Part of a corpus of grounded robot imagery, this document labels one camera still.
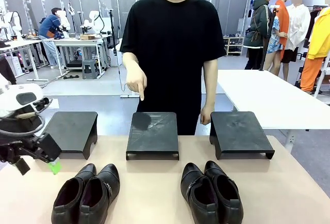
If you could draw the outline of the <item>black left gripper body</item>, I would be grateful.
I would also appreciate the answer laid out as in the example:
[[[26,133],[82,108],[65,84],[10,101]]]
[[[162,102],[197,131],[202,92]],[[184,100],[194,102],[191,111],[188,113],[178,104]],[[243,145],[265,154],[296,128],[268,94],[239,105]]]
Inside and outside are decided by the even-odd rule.
[[[15,164],[21,156],[30,156],[40,159],[41,152],[37,145],[39,137],[32,134],[28,136],[13,136],[1,131],[1,162]]]

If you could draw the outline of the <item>person's left hand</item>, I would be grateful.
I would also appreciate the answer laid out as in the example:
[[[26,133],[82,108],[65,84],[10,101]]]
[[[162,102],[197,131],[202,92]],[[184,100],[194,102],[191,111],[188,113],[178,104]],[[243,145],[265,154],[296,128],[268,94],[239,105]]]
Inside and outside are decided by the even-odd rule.
[[[205,104],[201,110],[200,123],[208,125],[211,122],[211,113],[215,109],[215,104]]]

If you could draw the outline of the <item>person's right hand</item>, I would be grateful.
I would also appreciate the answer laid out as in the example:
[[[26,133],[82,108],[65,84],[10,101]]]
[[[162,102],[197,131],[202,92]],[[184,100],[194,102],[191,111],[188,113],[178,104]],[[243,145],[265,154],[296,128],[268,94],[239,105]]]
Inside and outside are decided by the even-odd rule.
[[[132,63],[126,66],[127,76],[126,84],[128,88],[139,94],[140,100],[144,100],[144,90],[147,86],[147,78],[145,73],[136,63]]]

